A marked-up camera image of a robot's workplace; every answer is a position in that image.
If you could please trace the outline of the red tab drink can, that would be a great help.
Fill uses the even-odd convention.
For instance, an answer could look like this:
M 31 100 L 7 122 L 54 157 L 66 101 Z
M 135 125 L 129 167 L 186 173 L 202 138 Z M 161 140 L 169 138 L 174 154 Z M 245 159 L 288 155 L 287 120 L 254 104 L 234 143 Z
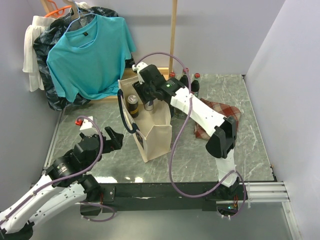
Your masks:
M 144 109 L 146 111 L 152 111 L 154 109 L 154 101 L 150 100 L 147 103 L 144 104 Z

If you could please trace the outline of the Coca-Cola glass bottle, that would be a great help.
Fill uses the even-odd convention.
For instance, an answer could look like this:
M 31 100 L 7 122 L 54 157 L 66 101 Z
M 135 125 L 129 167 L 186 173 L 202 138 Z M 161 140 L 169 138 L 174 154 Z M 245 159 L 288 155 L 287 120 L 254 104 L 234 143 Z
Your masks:
M 200 79 L 201 75 L 197 72 L 193 75 L 192 82 L 191 82 L 191 92 L 195 97 L 199 97 L 199 90 L 200 90 Z
M 184 68 L 182 70 L 182 74 L 181 77 L 179 79 L 179 81 L 186 87 L 189 87 L 189 80 L 188 80 L 188 73 L 189 73 L 189 69 L 188 68 Z
M 175 78 L 175 77 L 176 77 L 176 74 L 174 72 L 169 73 L 169 78 Z

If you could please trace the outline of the green cap clear bottle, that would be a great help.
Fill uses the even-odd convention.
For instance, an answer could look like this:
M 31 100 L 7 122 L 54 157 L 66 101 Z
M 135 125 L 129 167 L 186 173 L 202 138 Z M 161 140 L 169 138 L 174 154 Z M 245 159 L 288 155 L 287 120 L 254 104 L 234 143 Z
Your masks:
M 174 116 L 175 116 L 177 119 L 185 120 L 186 117 L 187 117 L 187 114 L 184 113 L 182 110 L 178 109 L 177 107 L 174 107 Z

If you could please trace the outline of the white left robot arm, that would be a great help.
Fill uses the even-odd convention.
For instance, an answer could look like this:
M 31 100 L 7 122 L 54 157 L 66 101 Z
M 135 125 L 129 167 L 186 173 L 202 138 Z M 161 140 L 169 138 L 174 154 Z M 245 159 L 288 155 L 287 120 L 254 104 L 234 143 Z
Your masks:
M 103 189 L 87 174 L 103 154 L 120 150 L 124 135 L 105 127 L 110 137 L 80 134 L 81 140 L 56 158 L 39 181 L 16 203 L 0 213 L 2 240 L 29 240 L 34 230 L 75 203 L 103 200 Z

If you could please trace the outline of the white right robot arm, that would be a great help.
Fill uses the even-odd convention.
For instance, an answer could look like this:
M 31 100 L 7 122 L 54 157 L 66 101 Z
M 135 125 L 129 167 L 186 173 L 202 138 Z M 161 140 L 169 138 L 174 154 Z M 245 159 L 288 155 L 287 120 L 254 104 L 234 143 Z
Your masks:
M 234 148 L 237 138 L 237 124 L 234 117 L 226 117 L 207 106 L 198 99 L 180 80 L 171 77 L 168 80 L 153 64 L 140 62 L 132 66 L 137 73 L 138 81 L 133 83 L 143 104 L 154 100 L 164 101 L 168 105 L 190 114 L 190 117 L 199 124 L 209 135 L 205 145 L 207 152 L 216 159 L 220 196 L 231 199 L 237 188 L 235 173 Z

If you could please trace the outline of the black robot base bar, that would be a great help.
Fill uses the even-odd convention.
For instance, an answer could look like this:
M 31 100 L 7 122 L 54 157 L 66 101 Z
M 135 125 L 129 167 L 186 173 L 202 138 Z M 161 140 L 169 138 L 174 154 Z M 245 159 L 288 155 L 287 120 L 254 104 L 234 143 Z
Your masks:
M 180 195 L 171 183 L 101 183 L 100 192 L 85 202 L 104 204 L 116 211 L 202 210 L 217 211 L 217 202 L 247 200 L 243 186 L 230 190 L 221 185 L 212 193 L 197 198 Z

